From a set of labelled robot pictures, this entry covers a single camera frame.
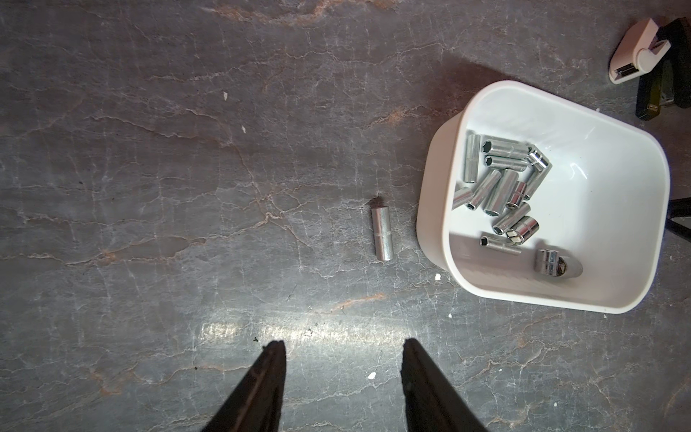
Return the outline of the long chrome socket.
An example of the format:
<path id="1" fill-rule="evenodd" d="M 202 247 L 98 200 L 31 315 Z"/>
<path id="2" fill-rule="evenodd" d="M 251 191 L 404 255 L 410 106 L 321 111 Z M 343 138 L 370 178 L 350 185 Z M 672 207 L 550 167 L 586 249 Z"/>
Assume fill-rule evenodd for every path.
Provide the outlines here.
<path id="1" fill-rule="evenodd" d="M 371 214 L 376 257 L 381 262 L 391 261 L 393 259 L 393 240 L 389 208 L 386 206 L 372 207 Z"/>

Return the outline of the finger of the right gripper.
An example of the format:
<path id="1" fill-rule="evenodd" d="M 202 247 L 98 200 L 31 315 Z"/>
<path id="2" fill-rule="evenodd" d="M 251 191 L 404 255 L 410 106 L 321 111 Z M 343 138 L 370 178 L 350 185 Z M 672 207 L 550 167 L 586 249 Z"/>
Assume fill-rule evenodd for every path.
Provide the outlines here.
<path id="1" fill-rule="evenodd" d="M 691 198 L 679 198 L 670 200 L 665 221 L 665 229 L 678 237 L 691 241 L 691 228 L 679 223 L 676 219 L 689 218 L 691 216 Z"/>

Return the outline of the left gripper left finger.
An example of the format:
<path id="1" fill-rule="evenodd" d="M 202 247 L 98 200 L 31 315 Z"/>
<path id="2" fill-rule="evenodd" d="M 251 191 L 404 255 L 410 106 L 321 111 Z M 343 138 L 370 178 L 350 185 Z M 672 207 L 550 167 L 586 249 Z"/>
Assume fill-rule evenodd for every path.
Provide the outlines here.
<path id="1" fill-rule="evenodd" d="M 285 378 L 284 342 L 271 341 L 203 431 L 278 431 Z"/>

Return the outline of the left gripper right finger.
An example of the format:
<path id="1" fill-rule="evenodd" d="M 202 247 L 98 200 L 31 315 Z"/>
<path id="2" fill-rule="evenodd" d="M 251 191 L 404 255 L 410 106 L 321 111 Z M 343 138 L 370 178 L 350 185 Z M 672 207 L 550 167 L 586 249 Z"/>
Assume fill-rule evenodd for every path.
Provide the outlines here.
<path id="1" fill-rule="evenodd" d="M 401 383 L 408 431 L 487 431 L 415 338 L 403 345 Z"/>

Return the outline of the white plastic storage box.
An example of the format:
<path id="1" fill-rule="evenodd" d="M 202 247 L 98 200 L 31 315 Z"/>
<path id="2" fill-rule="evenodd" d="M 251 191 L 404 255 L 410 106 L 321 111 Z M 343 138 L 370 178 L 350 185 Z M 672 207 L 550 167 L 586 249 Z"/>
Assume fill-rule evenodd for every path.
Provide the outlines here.
<path id="1" fill-rule="evenodd" d="M 453 207 L 469 132 L 535 145 L 552 170 L 530 201 L 539 225 L 517 255 L 480 244 L 483 210 Z M 516 81 L 480 90 L 428 148 L 417 212 L 426 257 L 474 295 L 604 314 L 651 288 L 669 200 L 657 140 L 602 113 Z"/>

